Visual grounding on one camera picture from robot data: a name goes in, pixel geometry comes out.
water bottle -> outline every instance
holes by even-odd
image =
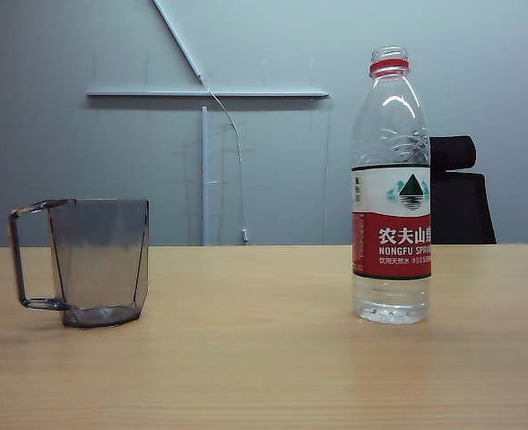
[[[379,323],[428,314],[429,139],[402,47],[373,52],[351,150],[353,302]]]

office chair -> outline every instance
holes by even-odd
[[[474,166],[471,137],[431,137],[430,145],[432,243],[495,244],[485,176],[449,171]]]

cup handle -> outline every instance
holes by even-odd
[[[19,301],[29,309],[47,309],[51,311],[64,311],[70,306],[55,297],[37,297],[28,298],[24,290],[24,277],[22,276],[21,246],[19,244],[19,233],[16,226],[17,219],[25,213],[36,213],[45,209],[55,208],[69,202],[68,200],[45,200],[34,203],[24,208],[15,209],[9,215],[9,237],[11,238],[11,247],[13,250],[14,273],[16,276],[16,288],[19,295]]]

gray wall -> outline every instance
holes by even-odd
[[[163,4],[214,89],[332,94],[227,102],[252,243],[350,242],[352,120],[386,44],[411,53],[430,133],[473,137],[499,242],[528,242],[528,1]],[[239,243],[235,140],[214,104],[89,100],[91,86],[200,89],[151,1],[0,0],[0,245],[11,208],[69,196],[147,197],[152,244],[199,244],[202,105],[219,181],[210,242]]]

gray translucent mug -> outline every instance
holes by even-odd
[[[17,219],[47,211],[55,296],[27,297]],[[147,200],[46,200],[16,209],[9,234],[17,290],[30,309],[62,311],[64,325],[106,327],[140,316],[148,292]]]

